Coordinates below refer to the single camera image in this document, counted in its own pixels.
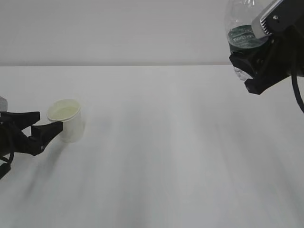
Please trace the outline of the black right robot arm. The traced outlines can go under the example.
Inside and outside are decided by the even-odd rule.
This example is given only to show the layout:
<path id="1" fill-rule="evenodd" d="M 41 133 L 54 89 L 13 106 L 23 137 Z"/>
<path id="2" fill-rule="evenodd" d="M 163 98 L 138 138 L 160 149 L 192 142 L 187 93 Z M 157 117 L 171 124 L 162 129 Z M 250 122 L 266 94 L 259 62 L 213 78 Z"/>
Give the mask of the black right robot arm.
<path id="1" fill-rule="evenodd" d="M 230 0 L 225 17 L 229 60 L 248 92 L 256 95 L 304 75 L 304 2 Z"/>

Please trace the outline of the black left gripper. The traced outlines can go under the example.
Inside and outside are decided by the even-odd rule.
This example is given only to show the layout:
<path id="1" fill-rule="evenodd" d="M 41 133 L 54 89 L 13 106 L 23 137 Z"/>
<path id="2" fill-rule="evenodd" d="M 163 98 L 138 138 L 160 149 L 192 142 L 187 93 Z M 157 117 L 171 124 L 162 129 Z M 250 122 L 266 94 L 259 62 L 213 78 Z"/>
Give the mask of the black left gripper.
<path id="1" fill-rule="evenodd" d="M 41 154 L 47 145 L 63 131 L 63 122 L 33 125 L 39 120 L 40 112 L 1 112 L 0 155 L 5 156 L 13 152 L 33 156 Z M 21 130 L 29 126 L 31 126 L 31 136 L 27 137 Z"/>

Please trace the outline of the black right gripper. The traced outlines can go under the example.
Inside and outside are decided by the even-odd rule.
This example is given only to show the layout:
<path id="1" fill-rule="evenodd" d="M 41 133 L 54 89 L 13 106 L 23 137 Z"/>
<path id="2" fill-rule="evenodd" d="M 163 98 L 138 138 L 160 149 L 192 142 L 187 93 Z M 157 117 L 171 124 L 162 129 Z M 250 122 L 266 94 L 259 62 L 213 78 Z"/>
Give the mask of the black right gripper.
<path id="1" fill-rule="evenodd" d="M 260 47 L 230 46 L 229 60 L 240 80 L 251 94 L 260 95 L 291 74 L 297 61 L 297 50 L 282 40 L 271 40 Z"/>

